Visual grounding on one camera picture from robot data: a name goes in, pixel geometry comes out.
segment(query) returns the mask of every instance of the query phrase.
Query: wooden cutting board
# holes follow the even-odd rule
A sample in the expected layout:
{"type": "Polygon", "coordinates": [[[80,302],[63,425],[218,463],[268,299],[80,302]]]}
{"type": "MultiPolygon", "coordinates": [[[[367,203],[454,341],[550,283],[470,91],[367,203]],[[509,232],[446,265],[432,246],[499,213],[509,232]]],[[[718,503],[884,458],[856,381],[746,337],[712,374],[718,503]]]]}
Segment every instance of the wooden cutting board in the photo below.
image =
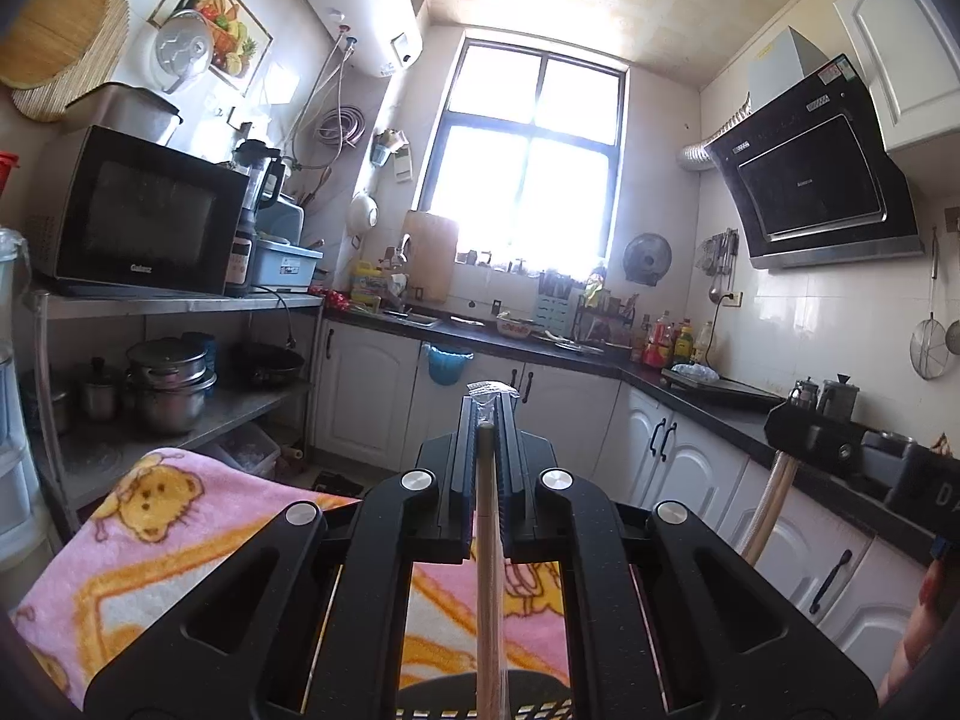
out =
{"type": "Polygon", "coordinates": [[[100,34],[77,64],[53,83],[37,89],[14,89],[11,100],[20,113],[35,122],[59,122],[69,103],[109,81],[120,61],[130,30],[127,0],[109,0],[100,34]]]}
{"type": "Polygon", "coordinates": [[[424,300],[443,303],[450,294],[460,225],[426,211],[408,211],[403,232],[410,234],[408,295],[423,289],[424,300]]]}
{"type": "Polygon", "coordinates": [[[108,0],[27,0],[0,41],[0,81],[35,89],[76,64],[104,25],[108,0]]]}

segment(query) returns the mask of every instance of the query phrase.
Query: blue plastic basket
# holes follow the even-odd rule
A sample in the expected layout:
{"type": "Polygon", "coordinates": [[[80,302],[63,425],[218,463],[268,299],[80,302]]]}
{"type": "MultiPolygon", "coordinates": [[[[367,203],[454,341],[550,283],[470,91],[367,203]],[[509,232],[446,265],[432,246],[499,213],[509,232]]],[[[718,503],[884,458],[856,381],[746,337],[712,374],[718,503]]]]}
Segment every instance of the blue plastic basket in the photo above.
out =
{"type": "Polygon", "coordinates": [[[464,367],[473,359],[472,352],[448,352],[426,344],[430,378],[440,386],[453,386],[460,381],[464,367]]]}

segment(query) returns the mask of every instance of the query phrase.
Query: window frame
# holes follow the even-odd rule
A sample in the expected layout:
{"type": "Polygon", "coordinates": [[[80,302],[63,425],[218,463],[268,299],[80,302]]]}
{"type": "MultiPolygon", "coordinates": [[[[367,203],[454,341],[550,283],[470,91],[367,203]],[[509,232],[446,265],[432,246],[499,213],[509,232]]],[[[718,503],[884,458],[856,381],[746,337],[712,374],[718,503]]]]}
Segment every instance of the window frame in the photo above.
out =
{"type": "Polygon", "coordinates": [[[603,220],[600,227],[600,240],[597,242],[597,256],[606,258],[608,246],[610,245],[611,230],[613,229],[613,207],[616,204],[616,189],[620,175],[621,149],[623,146],[623,124],[626,115],[626,95],[627,95],[627,74],[626,71],[617,70],[604,65],[589,62],[576,57],[562,55],[552,50],[532,49],[531,47],[517,46],[512,43],[498,43],[491,40],[481,40],[477,38],[467,38],[460,50],[460,56],[457,58],[456,70],[453,74],[453,81],[446,92],[446,98],[443,101],[443,112],[440,113],[440,122],[437,125],[437,134],[434,137],[433,148],[430,149],[430,156],[427,161],[426,173],[424,174],[424,187],[419,195],[416,210],[429,211],[433,205],[434,191],[437,189],[437,179],[440,176],[440,166],[443,165],[443,156],[446,153],[446,145],[450,137],[450,130],[453,127],[468,127],[471,129],[485,129],[492,132],[502,132],[510,135],[520,135],[527,141],[526,153],[523,156],[523,175],[520,180],[520,186],[517,187],[517,194],[514,197],[514,206],[520,203],[523,196],[523,189],[527,180],[527,167],[530,164],[530,149],[534,139],[543,139],[555,141],[556,143],[566,143],[568,146],[584,148],[586,151],[595,151],[603,154],[610,161],[610,170],[607,176],[607,195],[604,198],[603,220]],[[456,88],[457,81],[460,80],[460,72],[463,69],[464,62],[467,60],[467,52],[472,47],[483,47],[483,49],[505,50],[506,52],[525,53],[525,55],[537,56],[541,60],[539,65],[539,74],[536,77],[536,93],[534,99],[534,116],[530,122],[520,124],[519,122],[508,122],[505,119],[495,119],[482,114],[460,113],[450,110],[450,98],[453,96],[453,90],[456,88]],[[546,78],[547,65],[551,61],[565,62],[569,65],[575,65],[587,68],[592,71],[614,76],[617,79],[617,110],[616,110],[616,139],[613,144],[592,141],[589,138],[582,138],[577,135],[568,135],[563,132],[556,132],[545,127],[536,125],[536,108],[539,107],[541,94],[544,91],[544,79],[546,78]]]}

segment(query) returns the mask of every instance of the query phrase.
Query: pink blanket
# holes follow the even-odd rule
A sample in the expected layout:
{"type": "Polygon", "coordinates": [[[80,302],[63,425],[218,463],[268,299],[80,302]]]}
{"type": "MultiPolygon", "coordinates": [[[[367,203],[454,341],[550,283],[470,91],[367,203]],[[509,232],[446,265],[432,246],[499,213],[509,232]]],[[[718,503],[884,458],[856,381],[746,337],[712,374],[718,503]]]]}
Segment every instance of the pink blanket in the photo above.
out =
{"type": "MultiPolygon", "coordinates": [[[[287,488],[178,449],[145,456],[56,555],[13,615],[47,673],[83,707],[94,675],[248,538],[298,500],[287,488]]],[[[507,565],[512,668],[568,683],[560,579],[552,563],[507,565]]],[[[476,566],[414,567],[400,686],[476,669],[476,566]]]]}

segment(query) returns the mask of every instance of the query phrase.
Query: wall cabinet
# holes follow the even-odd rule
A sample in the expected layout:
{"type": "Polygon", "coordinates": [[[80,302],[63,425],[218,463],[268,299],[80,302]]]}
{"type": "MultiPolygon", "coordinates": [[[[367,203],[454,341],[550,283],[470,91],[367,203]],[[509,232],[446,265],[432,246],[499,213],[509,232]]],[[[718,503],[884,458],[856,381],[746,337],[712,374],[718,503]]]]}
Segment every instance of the wall cabinet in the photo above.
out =
{"type": "Polygon", "coordinates": [[[960,129],[960,49],[930,0],[837,0],[887,151],[960,129]]]}
{"type": "Polygon", "coordinates": [[[592,482],[611,500],[639,506],[672,419],[664,404],[621,384],[592,482]]]}
{"type": "Polygon", "coordinates": [[[747,466],[747,456],[690,419],[673,415],[659,440],[645,509],[680,501],[716,530],[747,466]]]}
{"type": "MultiPolygon", "coordinates": [[[[720,524],[719,535],[738,552],[769,476],[762,466],[750,463],[720,524]]],[[[853,525],[793,488],[760,555],[757,571],[816,621],[846,586],[869,542],[853,525]]]]}
{"type": "Polygon", "coordinates": [[[460,404],[471,382],[503,382],[514,384],[520,381],[522,362],[502,360],[487,354],[474,353],[473,359],[464,367],[460,381],[452,386],[441,386],[430,378],[427,359],[428,344],[424,343],[416,366],[413,402],[407,422],[407,436],[403,442],[402,469],[416,465],[421,445],[428,439],[454,433],[460,421],[460,404]]]}
{"type": "Polygon", "coordinates": [[[400,470],[419,341],[324,322],[314,445],[400,470]]]}
{"type": "Polygon", "coordinates": [[[589,479],[619,387],[616,379],[528,362],[517,386],[517,428],[549,439],[558,466],[589,479]]]}
{"type": "Polygon", "coordinates": [[[904,637],[925,570],[874,539],[820,630],[857,664],[874,685],[889,671],[904,637]]]}

